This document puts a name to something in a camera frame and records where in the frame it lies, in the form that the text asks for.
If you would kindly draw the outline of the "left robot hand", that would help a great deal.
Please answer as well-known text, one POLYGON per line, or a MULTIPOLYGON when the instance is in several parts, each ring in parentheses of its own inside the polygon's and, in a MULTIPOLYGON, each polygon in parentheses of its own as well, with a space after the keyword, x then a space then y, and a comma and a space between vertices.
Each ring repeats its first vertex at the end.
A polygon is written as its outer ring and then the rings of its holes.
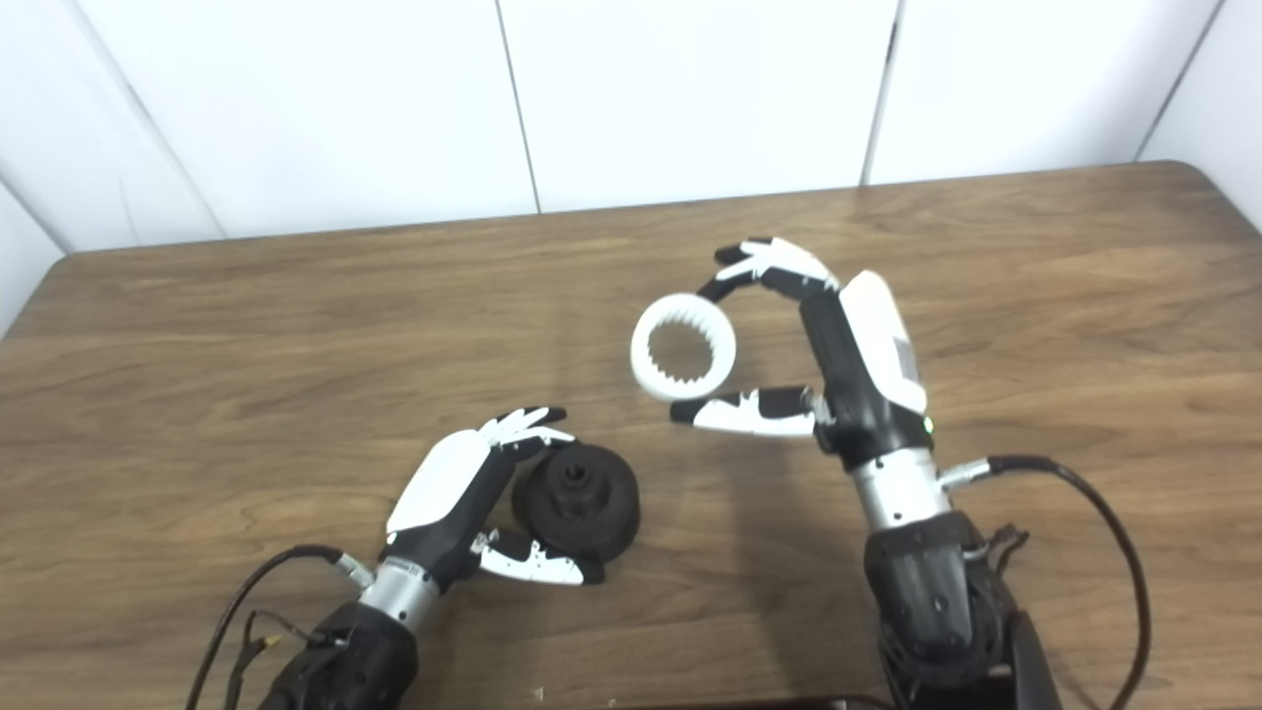
POLYGON ((439 593, 477 570, 563 586, 603 584, 602 562, 485 528, 520 463, 575 445, 575 436, 554 428, 564 417, 563 407, 515 409, 437 441, 387 516, 379 560, 413 562, 439 593))

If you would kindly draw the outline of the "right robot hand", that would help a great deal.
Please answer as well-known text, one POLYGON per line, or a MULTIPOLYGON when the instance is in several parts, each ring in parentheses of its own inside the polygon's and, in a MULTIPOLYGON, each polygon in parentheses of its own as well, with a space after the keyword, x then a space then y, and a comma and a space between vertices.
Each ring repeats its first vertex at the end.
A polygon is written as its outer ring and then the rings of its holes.
POLYGON ((888 284, 864 270, 842 282, 806 248, 753 238, 718 248, 699 289, 717 303, 762 286, 798 301, 823 390, 758 388, 671 404, 671 422, 779 439, 811 438, 848 470, 902 450, 931 450, 928 390, 888 284))

